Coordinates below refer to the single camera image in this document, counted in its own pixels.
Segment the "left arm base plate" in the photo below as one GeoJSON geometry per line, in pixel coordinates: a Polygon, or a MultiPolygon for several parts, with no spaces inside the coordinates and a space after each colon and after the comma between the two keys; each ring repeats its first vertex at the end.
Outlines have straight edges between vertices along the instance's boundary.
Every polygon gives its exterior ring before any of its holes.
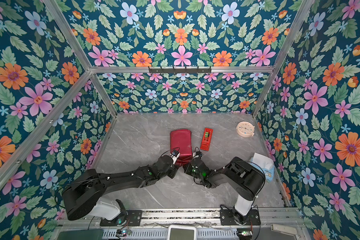
{"type": "Polygon", "coordinates": [[[141,224],[143,211],[141,210],[128,210],[121,212],[115,219],[106,220],[102,219],[100,222],[101,227],[138,227],[141,224]]]}

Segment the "white tissue paper piece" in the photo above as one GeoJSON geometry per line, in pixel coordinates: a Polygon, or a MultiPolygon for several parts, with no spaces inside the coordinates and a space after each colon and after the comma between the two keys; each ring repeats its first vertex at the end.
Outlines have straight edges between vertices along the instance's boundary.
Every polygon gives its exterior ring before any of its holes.
{"type": "Polygon", "coordinates": [[[257,169],[261,170],[261,172],[265,174],[266,181],[268,183],[273,181],[275,166],[272,159],[258,153],[254,153],[254,156],[250,158],[250,162],[253,163],[257,169]]]}

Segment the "white screen device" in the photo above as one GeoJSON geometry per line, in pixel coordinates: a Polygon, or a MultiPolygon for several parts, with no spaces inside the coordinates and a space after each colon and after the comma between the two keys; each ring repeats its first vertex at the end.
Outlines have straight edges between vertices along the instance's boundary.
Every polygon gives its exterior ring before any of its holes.
{"type": "Polygon", "coordinates": [[[197,229],[192,226],[170,225],[167,240],[196,240],[197,229]]]}

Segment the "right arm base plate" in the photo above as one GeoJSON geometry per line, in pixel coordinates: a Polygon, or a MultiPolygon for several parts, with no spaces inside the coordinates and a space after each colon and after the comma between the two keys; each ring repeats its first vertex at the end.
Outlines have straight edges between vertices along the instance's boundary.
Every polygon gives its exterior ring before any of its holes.
{"type": "Polygon", "coordinates": [[[234,209],[221,208],[220,221],[222,226],[260,226],[261,220],[257,209],[250,209],[247,215],[243,216],[234,209]]]}

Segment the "white power strip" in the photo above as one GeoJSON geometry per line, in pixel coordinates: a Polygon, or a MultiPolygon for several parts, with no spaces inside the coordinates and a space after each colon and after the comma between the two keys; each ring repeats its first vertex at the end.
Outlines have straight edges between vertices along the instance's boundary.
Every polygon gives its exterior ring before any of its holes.
{"type": "Polygon", "coordinates": [[[279,232],[284,235],[294,236],[298,234],[298,231],[294,227],[279,225],[279,224],[271,224],[271,230],[275,232],[279,232]]]}

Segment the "red tape dispenser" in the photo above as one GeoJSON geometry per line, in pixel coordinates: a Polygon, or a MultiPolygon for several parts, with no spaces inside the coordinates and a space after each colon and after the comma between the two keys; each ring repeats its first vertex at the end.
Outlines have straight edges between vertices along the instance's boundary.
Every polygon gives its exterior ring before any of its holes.
{"type": "Polygon", "coordinates": [[[203,151],[209,151],[212,141],[213,129],[205,128],[200,149],[203,151]]]}

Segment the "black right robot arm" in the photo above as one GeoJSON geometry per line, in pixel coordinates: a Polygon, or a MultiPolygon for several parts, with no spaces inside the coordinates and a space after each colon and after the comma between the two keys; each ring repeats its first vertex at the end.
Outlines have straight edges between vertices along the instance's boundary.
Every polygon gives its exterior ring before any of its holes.
{"type": "Polygon", "coordinates": [[[265,172],[258,164],[238,157],[234,157],[231,162],[218,170],[211,170],[203,162],[202,156],[196,155],[183,166],[183,169],[185,174],[193,177],[197,185],[207,189],[214,189],[224,184],[230,185],[238,193],[238,199],[231,213],[239,225],[249,221],[249,212],[252,210],[255,198],[266,183],[265,172]]]}

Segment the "black hook rail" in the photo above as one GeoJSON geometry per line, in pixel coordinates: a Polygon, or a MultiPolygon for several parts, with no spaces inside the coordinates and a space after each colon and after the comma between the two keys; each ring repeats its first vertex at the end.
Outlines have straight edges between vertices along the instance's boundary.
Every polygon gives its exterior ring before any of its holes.
{"type": "Polygon", "coordinates": [[[150,74],[209,74],[211,67],[148,67],[150,74]]]}

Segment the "maroon wrapping paper sheet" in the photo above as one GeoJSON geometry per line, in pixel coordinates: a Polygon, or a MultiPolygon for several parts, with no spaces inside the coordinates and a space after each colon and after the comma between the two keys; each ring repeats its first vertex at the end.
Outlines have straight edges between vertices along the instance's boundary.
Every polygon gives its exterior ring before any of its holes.
{"type": "Polygon", "coordinates": [[[192,132],[187,129],[170,132],[170,148],[180,153],[175,165],[182,167],[189,163],[193,157],[192,132]]]}

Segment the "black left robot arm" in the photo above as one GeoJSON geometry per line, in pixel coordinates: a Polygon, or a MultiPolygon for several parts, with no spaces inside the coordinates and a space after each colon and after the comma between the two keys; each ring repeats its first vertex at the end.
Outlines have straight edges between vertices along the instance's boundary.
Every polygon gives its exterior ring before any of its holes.
{"type": "Polygon", "coordinates": [[[85,171],[63,191],[62,197],[68,220],[75,221],[89,215],[98,200],[109,193],[145,188],[164,177],[174,178],[179,156],[180,153],[173,150],[169,155],[161,155],[153,165],[125,173],[101,174],[95,169],[85,171]]]}

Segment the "dark green pad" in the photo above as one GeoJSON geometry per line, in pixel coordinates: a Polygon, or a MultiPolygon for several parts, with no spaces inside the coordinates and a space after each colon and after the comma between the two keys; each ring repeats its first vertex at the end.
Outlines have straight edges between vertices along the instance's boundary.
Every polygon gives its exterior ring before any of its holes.
{"type": "Polygon", "coordinates": [[[61,232],[57,240],[101,240],[104,231],[97,230],[78,230],[61,232]]]}

